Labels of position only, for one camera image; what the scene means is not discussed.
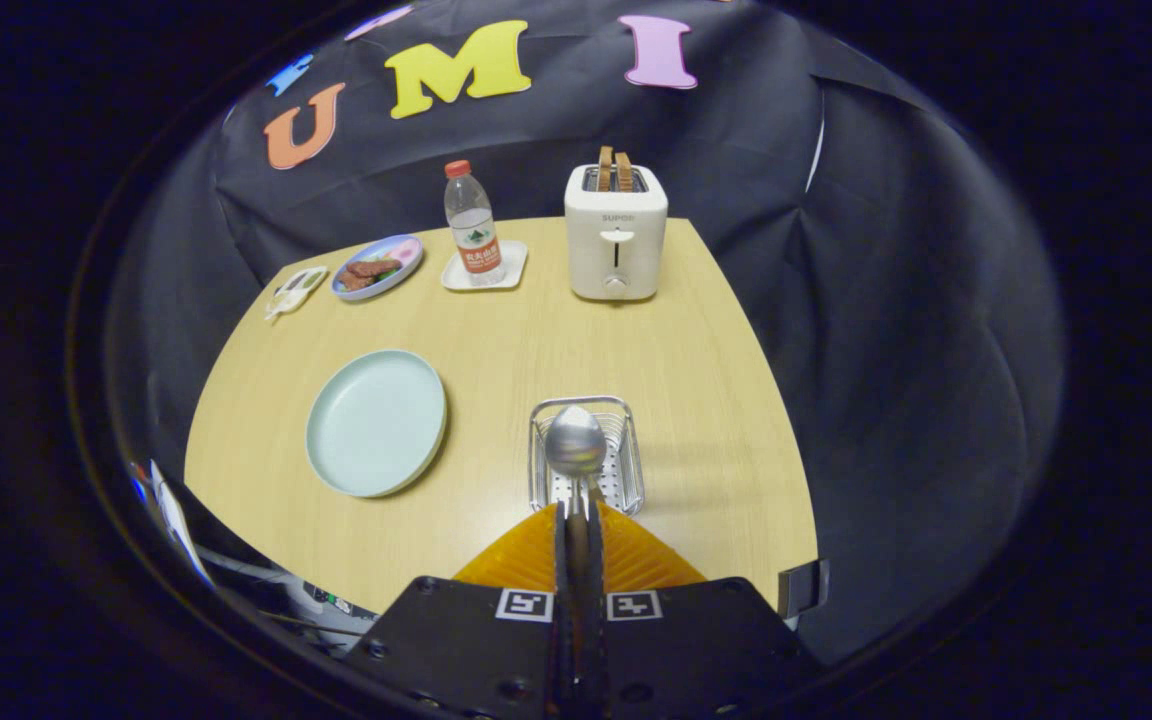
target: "orange letter u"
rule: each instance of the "orange letter u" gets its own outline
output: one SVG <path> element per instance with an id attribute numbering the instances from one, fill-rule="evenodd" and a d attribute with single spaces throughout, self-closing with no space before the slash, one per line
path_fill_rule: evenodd
<path id="1" fill-rule="evenodd" d="M 310 97 L 310 106 L 314 108 L 314 135 L 301 145 L 291 142 L 291 121 L 300 114 L 301 108 L 288 109 L 265 126 L 265 137 L 270 138 L 270 167 L 280 170 L 291 169 L 326 147 L 326 143 L 332 141 L 335 131 L 335 99 L 342 90 L 344 83 L 339 82 Z"/>

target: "plate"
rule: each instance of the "plate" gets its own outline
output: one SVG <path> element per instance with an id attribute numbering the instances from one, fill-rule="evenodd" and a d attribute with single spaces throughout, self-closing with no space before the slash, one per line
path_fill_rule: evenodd
<path id="1" fill-rule="evenodd" d="M 465 264 L 461 260 L 460 252 L 453 252 L 452 259 L 444 268 L 444 287 L 447 290 L 502 290 L 507 287 L 517 287 L 518 279 L 522 278 L 522 266 L 526 265 L 526 243 L 516 240 L 502 240 L 500 242 L 500 264 L 503 265 L 503 278 L 494 285 L 472 285 L 470 272 L 465 270 Z"/>
<path id="2" fill-rule="evenodd" d="M 362 247 L 362 250 L 355 252 L 353 258 L 340 263 L 340 268 L 332 275 L 332 291 L 336 293 L 341 300 L 364 300 L 365 297 L 378 296 L 381 291 L 387 291 L 389 288 L 403 282 L 407 275 L 410 275 L 412 270 L 416 270 L 416 265 L 420 265 L 420 258 L 424 258 L 424 256 L 425 247 L 420 243 L 420 238 L 412 234 L 392 234 L 392 236 L 378 240 L 377 242 L 367 243 Z M 397 270 L 393 270 L 382 281 L 371 283 L 355 291 L 348 291 L 340 283 L 340 274 L 348 272 L 346 266 L 349 263 L 382 260 L 385 258 L 396 259 L 402 265 L 399 265 Z"/>
<path id="3" fill-rule="evenodd" d="M 429 468 L 447 425 L 438 372 L 407 350 L 369 353 L 338 370 L 310 410 L 305 450 L 326 486 L 353 497 L 397 492 Z"/>

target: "bottle label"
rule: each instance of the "bottle label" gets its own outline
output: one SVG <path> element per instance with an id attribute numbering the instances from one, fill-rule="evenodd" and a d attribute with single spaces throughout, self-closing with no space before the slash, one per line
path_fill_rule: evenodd
<path id="1" fill-rule="evenodd" d="M 456 249 L 468 272 L 485 273 L 500 264 L 500 243 L 492 218 L 467 228 L 453 227 L 452 236 L 456 238 Z"/>

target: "toaster lever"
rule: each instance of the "toaster lever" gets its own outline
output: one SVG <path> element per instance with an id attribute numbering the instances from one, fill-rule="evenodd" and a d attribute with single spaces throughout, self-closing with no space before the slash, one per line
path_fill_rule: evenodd
<path id="1" fill-rule="evenodd" d="M 600 232 L 598 234 L 602 236 L 602 240 L 608 242 L 626 242 L 634 237 L 634 233 L 631 232 Z"/>

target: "black cloth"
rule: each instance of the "black cloth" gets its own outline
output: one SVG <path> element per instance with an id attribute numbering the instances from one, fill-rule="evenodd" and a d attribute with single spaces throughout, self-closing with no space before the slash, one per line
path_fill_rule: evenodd
<path id="1" fill-rule="evenodd" d="M 626 82 L 622 14 L 689 23 L 699 86 Z M 385 59 L 422 41 L 454 54 L 507 18 L 529 23 L 530 90 L 389 118 Z M 497 218 L 562 214 L 567 174 L 609 143 L 695 223 L 776 376 L 831 560 L 829 600 L 799 624 L 809 650 L 864 647 L 1006 543 L 1055 432 L 1059 302 L 1023 204 L 932 101 L 753 3 L 442 0 L 355 41 L 348 29 L 282 94 L 256 88 L 217 119 L 147 204 L 109 308 L 129 450 L 182 477 L 211 364 L 285 264 L 444 223 L 453 159 L 471 160 Z M 338 82 L 329 145 L 270 168 L 265 126 L 302 108 L 304 141 L 308 97 Z"/>

